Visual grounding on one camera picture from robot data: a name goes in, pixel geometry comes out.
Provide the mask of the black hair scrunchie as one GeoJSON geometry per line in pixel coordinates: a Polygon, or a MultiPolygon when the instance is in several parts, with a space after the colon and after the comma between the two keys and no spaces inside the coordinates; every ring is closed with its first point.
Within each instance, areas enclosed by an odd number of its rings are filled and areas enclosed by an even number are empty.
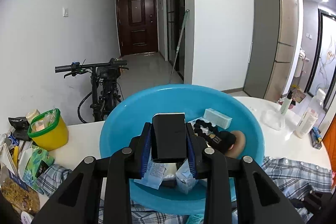
{"type": "Polygon", "coordinates": [[[236,136],[226,130],[219,131],[211,122],[197,119],[193,125],[194,133],[201,136],[214,149],[226,153],[234,147],[236,136]]]}

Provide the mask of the tan round puff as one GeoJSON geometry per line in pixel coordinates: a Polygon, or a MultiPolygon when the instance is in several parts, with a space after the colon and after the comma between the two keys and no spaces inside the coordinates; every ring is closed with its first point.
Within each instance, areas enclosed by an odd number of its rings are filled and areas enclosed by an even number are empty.
{"type": "Polygon", "coordinates": [[[224,155],[226,157],[237,159],[245,148],[246,138],[245,135],[239,130],[232,131],[231,134],[233,134],[236,137],[236,140],[232,145],[232,147],[224,155]]]}

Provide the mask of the clear plastic bottle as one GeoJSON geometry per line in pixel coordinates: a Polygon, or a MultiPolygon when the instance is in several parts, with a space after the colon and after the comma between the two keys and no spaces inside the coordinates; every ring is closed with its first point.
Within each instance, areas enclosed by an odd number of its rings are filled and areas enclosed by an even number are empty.
{"type": "Polygon", "coordinates": [[[316,95],[311,99],[294,131],[299,138],[304,138],[317,123],[323,110],[325,97],[326,93],[322,89],[318,89],[316,95]]]}

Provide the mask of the black bicycle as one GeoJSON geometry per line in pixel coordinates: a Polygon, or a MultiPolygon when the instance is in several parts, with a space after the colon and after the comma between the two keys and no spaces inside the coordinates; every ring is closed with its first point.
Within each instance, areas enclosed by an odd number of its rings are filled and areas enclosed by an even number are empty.
{"type": "Polygon", "coordinates": [[[112,58],[107,63],[72,62],[70,65],[55,67],[55,73],[65,73],[64,77],[76,77],[87,73],[91,75],[92,89],[77,107],[77,116],[82,123],[86,121],[82,118],[80,110],[89,97],[92,98],[90,108],[96,122],[103,121],[121,103],[123,94],[117,80],[123,70],[128,70],[127,61],[118,58],[112,58]]]}

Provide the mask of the green floral tissue pack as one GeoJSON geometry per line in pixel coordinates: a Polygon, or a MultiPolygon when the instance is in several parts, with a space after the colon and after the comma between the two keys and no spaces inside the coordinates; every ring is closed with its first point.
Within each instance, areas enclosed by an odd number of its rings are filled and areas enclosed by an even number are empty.
{"type": "Polygon", "coordinates": [[[33,145],[31,148],[31,155],[23,173],[23,181],[33,190],[40,194],[44,194],[42,188],[38,186],[37,180],[50,166],[55,159],[49,154],[49,151],[33,145]]]}

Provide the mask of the wall light switch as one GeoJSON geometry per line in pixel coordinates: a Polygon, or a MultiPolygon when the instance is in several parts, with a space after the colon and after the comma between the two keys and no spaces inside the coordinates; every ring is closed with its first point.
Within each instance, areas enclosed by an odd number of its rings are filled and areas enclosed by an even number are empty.
{"type": "Polygon", "coordinates": [[[68,13],[68,9],[63,7],[63,17],[68,17],[69,13],[68,13]]]}

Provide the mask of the clear plastic container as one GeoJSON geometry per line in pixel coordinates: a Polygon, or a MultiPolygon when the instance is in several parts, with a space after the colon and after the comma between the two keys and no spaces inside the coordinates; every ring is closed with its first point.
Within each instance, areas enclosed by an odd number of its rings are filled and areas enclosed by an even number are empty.
{"type": "Polygon", "coordinates": [[[265,111],[262,116],[262,122],[276,131],[281,131],[285,128],[285,117],[279,111],[265,111]]]}

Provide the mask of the yellow bin green rim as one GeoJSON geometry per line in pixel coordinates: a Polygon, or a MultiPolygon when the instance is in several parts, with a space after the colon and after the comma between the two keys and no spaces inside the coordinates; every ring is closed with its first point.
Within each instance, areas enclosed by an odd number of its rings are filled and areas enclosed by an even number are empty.
{"type": "Polygon", "coordinates": [[[37,146],[52,151],[68,143],[68,128],[60,110],[53,108],[36,116],[28,130],[28,136],[37,146]]]}

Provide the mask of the teal tube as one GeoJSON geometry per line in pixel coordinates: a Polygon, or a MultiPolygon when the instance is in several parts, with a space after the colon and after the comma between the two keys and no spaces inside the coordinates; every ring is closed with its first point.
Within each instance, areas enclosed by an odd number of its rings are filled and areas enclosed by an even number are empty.
{"type": "Polygon", "coordinates": [[[189,215],[186,224],[203,224],[204,214],[189,215]]]}

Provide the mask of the white round jar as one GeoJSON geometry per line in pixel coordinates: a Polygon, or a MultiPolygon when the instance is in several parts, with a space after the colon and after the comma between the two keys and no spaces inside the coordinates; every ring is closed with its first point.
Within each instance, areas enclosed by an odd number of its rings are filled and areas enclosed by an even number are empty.
{"type": "Polygon", "coordinates": [[[31,224],[33,220],[34,220],[33,215],[29,214],[26,211],[21,212],[21,223],[22,224],[31,224]]]}

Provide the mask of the green spray bottle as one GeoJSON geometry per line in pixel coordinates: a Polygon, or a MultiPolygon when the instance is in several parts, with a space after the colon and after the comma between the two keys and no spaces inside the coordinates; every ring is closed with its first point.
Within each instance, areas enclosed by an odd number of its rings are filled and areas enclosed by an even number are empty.
{"type": "Polygon", "coordinates": [[[285,99],[282,102],[282,105],[281,105],[281,108],[280,108],[281,115],[285,115],[286,114],[289,106],[291,105],[292,96],[293,96],[293,92],[290,90],[288,92],[288,95],[285,97],[285,99]]]}

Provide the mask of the black plastic bag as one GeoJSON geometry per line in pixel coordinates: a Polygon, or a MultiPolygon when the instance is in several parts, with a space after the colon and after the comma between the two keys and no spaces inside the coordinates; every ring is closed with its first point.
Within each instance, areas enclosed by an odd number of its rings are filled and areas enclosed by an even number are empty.
{"type": "Polygon", "coordinates": [[[31,138],[28,135],[29,122],[26,117],[16,117],[16,118],[8,118],[9,124],[13,126],[14,132],[13,136],[18,140],[30,141],[31,138]]]}

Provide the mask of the light teal carton box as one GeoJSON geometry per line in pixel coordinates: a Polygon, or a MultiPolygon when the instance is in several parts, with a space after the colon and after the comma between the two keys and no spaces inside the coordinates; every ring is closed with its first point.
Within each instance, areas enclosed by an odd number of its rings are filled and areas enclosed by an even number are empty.
{"type": "Polygon", "coordinates": [[[222,114],[214,109],[206,109],[203,118],[217,125],[220,128],[228,129],[231,125],[232,118],[222,114]]]}

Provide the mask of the clear jar with snacks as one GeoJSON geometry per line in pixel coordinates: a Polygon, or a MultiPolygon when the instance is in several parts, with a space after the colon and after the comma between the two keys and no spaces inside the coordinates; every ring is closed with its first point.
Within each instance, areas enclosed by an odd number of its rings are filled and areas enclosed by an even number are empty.
{"type": "Polygon", "coordinates": [[[40,210],[37,192],[15,176],[5,165],[1,165],[1,193],[19,211],[35,215],[40,210]]]}

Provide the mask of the brown wooden door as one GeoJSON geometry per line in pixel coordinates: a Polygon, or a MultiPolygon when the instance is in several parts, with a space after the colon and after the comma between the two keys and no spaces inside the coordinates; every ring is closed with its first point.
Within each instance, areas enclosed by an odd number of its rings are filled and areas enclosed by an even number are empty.
{"type": "Polygon", "coordinates": [[[122,56],[158,51],[156,0],[116,0],[122,56]]]}

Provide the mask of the black box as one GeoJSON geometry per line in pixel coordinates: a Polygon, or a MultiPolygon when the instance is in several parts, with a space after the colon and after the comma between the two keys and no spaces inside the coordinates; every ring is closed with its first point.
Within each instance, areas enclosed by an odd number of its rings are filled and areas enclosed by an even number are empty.
{"type": "Polygon", "coordinates": [[[185,113],[155,114],[150,136],[152,161],[178,163],[187,158],[185,113]]]}

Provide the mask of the blue plaid shirt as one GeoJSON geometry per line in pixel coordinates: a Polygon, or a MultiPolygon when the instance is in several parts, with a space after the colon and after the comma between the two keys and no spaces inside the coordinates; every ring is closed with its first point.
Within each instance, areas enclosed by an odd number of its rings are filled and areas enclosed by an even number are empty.
{"type": "MultiPolygon", "coordinates": [[[[262,169],[289,199],[301,199],[311,190],[330,193],[334,172],[312,163],[267,156],[262,169]]],[[[72,172],[61,165],[49,167],[37,180],[46,196],[51,196],[72,172]]],[[[189,215],[173,215],[148,209],[139,203],[131,202],[133,223],[186,223],[189,215]]]]}

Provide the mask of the mop pole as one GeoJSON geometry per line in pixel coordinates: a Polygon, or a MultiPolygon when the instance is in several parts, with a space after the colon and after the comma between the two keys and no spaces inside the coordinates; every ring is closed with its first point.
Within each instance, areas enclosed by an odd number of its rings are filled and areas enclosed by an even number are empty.
{"type": "Polygon", "coordinates": [[[177,44],[177,50],[176,50],[176,54],[175,54],[175,58],[174,58],[173,66],[172,66],[172,70],[171,70],[170,77],[169,77],[169,84],[171,84],[171,81],[173,79],[173,73],[175,71],[175,65],[177,63],[178,53],[179,53],[179,50],[180,50],[180,47],[181,47],[182,36],[183,36],[184,30],[185,30],[186,21],[187,21],[187,17],[188,17],[189,12],[190,12],[190,10],[186,9],[185,13],[184,13],[183,22],[182,22],[182,29],[181,29],[181,32],[180,32],[180,35],[179,35],[179,40],[178,40],[178,44],[177,44]]]}

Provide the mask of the blue tissue packet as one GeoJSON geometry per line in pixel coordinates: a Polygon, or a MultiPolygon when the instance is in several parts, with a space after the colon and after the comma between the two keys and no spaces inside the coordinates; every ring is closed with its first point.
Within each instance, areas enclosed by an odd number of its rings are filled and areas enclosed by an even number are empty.
{"type": "Polygon", "coordinates": [[[189,162],[186,159],[175,173],[178,190],[184,194],[188,194],[198,183],[190,172],[189,162]]]}

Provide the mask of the grey beige refrigerator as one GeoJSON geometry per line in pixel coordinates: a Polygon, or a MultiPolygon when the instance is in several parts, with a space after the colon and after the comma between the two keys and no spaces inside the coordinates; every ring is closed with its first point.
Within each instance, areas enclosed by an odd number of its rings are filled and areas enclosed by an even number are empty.
{"type": "Polygon", "coordinates": [[[297,0],[254,0],[252,47],[243,91],[276,102],[282,97],[298,34],[297,0]]]}

